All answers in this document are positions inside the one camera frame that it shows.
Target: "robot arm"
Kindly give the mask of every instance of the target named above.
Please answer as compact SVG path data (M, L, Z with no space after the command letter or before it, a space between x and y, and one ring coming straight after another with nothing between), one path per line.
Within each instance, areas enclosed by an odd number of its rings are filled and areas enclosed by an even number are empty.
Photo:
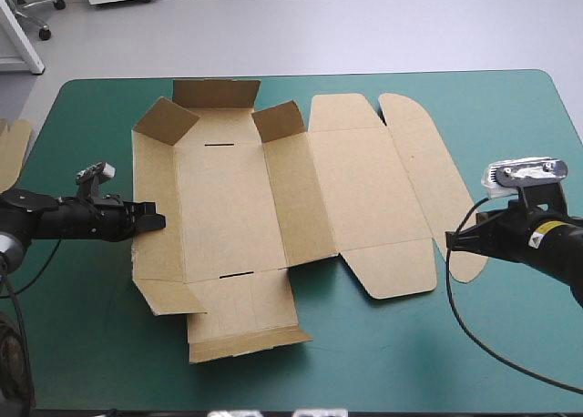
M0 194L0 272L18 269L32 239L115 242L163 229L166 220L154 203L99 196L99 185L114 175L113 167L100 162L77 174L74 197L52 198L17 188Z
M567 165L553 158L524 158L491 164L482 179L490 198L517 195L506 209L476 215L476 225L447 247L527 264L566 283L583 306L583 220L570 217L560 185Z

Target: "unfolded cardboard box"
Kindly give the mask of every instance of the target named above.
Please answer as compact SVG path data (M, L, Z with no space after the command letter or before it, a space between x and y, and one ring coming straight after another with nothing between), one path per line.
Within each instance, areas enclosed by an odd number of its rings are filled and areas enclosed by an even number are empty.
M133 278L155 314L188 314L191 362L308 341L291 266L340 254L377 299L436 285L430 219L364 96L315 97L307 132L293 102L254 112L259 85L176 80L133 131L135 200L167 219Z

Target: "green table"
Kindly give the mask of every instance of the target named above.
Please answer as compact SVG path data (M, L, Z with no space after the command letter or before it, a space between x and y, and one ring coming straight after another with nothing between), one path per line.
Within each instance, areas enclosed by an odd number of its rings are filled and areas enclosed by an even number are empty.
M308 119L314 94L397 92L432 115L474 199L486 165L502 158L564 158L572 214L583 215L583 152L549 76L539 71L269 76L257 108L295 99ZM63 86L20 186L54 195L106 160L104 192L132 197L130 129L171 79L80 80ZM38 241L14 276L30 279L52 248ZM130 243L66 241L21 301L41 408L292 410L338 406L396 412L574 412L583 398L511 371L455 324L439 285L396 300L367 297L338 259L291 270L301 345L188 365L182 316L154 317L133 285ZM490 260L455 285L467 323L512 360L583 385L583 312L568 288L525 266ZM9 310L6 303L0 309Z

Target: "yellow label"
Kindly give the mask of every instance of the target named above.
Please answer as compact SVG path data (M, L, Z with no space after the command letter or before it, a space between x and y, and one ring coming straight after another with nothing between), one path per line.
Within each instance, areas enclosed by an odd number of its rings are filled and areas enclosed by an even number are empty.
M538 249L538 247L540 247L540 242L543 240L545 235L548 234L548 232L550 232L552 229L554 229L558 226L566 226L566 225L567 225L567 223L565 223L563 221L556 221L555 219L541 224L540 226L538 226L535 229L534 232L532 232L532 235L530 236L530 239L528 240L528 245L534 249Z

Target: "black cable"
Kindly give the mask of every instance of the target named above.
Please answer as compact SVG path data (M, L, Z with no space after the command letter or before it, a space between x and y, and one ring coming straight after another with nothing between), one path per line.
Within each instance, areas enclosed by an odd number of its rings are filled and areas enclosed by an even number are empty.
M480 206L482 206L484 203L486 203L488 200L489 200L489 198L482 198L467 212L467 214L465 215L461 224L455 230L452 244L455 244L455 242L457 240L457 236L459 235L459 232L462 230L462 227L466 224L466 222L470 219L470 217L472 216L472 213L476 209L478 209ZM447 287L447 298L449 299L449 306L451 307L452 312L454 313L455 319L457 320L457 324L459 324L460 328L462 328L462 330L465 332L465 335L467 335L467 337L470 340L472 340L475 344L477 344L488 355L490 355L493 358L496 358L498 361L502 362L503 364L510 367L511 369L514 369L516 371L520 371L521 373L525 374L526 376L530 376L531 378L534 378L538 381L542 381L542 382L547 383L549 385L553 385L554 387L558 387L558 388L561 388L563 390L567 390L569 392L575 392L577 394L583 394L583 389L581 389L579 387L574 387L572 385L568 385L567 383L556 381L552 378L548 378L546 376L543 376L542 374L538 374L538 373L535 373L534 371L526 369L526 368L522 367L521 365L516 364L515 362L507 360L506 358L497 354L495 351L493 351L488 346L486 346L481 340L479 340L474 335L474 333L472 331L470 331L467 328L464 321L462 320L460 313L457 310L457 307L456 307L455 301L454 301L454 294L452 293L452 282L451 282L451 274L452 273L451 273L451 270L449 269L449 260L450 260L451 255L452 255L451 248L447 248L447 253L445 255L445 284Z
M0 279L2 279L2 281L4 282L6 290L8 291L8 296L10 297L12 305L15 308L16 321L18 323L18 331L20 333L20 339L22 341L23 353L25 356L26 383L28 385L28 403L26 404L24 415L28 415L28 413L33 407L35 400L35 385L33 384L32 370L30 369L30 357L28 355L28 340L26 339L25 319L22 315L20 303L18 303L18 298L15 294L14 288L12 288L10 280L8 280L8 276L5 274L0 275Z
M45 272L45 270L46 270L46 267L48 267L48 265L51 263L51 260L53 260L53 257L55 256L55 254L56 254L56 251L58 250L58 248L61 246L61 242L62 242L62 241L63 241L63 240L62 240L62 239L60 239L59 241L57 241L57 242L56 242L55 246L53 247L53 251L51 251L51 254L50 254L50 255L48 255L48 258L47 258L47 259L46 259L46 261L45 261L45 265L43 265L43 266L41 267L41 269L38 271L38 273L36 274L36 276L34 276L34 277L32 278L32 280L30 280L30 281L29 281L29 282L28 282L28 283L27 283L27 284L26 284L24 287L22 287L20 290L18 290L18 291L15 291L15 295L16 295L16 296L17 296L18 294L22 294L23 292L25 292L26 290L28 290L30 287L32 287L32 286L35 284L35 282L36 282L37 280L39 280L39 279L40 279L40 277L41 277L41 276L43 275L43 273ZM10 294L7 294L7 295L5 295L5 296L0 296L0 299L10 299Z

